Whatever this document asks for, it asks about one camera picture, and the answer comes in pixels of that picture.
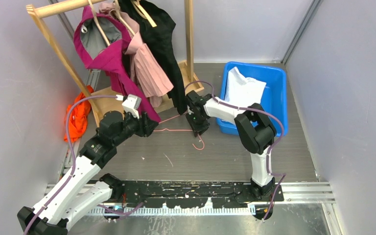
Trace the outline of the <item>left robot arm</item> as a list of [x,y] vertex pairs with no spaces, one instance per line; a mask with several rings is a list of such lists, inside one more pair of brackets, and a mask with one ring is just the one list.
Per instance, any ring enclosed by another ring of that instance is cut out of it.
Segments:
[[79,192],[117,154],[120,144],[133,135],[149,137],[157,126],[158,122],[151,120],[146,112],[137,117],[131,112],[107,112],[96,134],[85,143],[55,187],[32,208],[19,210],[17,218],[24,234],[66,235],[99,204],[119,201],[124,194],[123,183],[109,173],[85,193]]

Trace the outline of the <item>white skirt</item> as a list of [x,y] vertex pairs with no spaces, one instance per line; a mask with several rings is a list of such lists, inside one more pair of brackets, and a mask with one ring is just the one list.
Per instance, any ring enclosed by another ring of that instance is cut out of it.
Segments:
[[248,107],[254,103],[261,104],[266,82],[245,77],[238,67],[228,71],[224,101],[237,107]]

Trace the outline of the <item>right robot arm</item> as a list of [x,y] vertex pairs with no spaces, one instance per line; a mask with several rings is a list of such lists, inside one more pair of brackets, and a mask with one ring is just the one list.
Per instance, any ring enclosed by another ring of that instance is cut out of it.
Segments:
[[236,126],[243,147],[252,160],[251,192],[258,201],[271,195],[275,177],[270,170],[270,147],[277,130],[262,106],[254,103],[246,109],[236,108],[211,94],[200,96],[191,91],[186,95],[187,121],[195,137],[209,128],[209,118],[219,118]]

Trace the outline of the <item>pink wire hanger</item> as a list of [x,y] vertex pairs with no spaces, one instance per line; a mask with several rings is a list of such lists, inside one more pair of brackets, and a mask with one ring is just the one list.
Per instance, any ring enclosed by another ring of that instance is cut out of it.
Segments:
[[[170,117],[170,118],[167,118],[165,120],[162,120],[159,122],[159,124],[163,124],[167,121],[170,121],[172,119],[175,119],[175,118],[178,118],[180,117],[181,115],[176,115],[176,116],[173,116],[173,117]],[[190,129],[169,129],[169,128],[163,128],[163,129],[155,129],[153,132],[164,132],[164,131],[168,131],[168,132],[192,132],[192,130]],[[202,143],[202,147],[197,147],[195,144],[192,144],[192,146],[196,149],[196,150],[204,150],[205,148],[205,143],[202,139],[202,137],[198,134],[197,137],[199,138],[199,142]]]

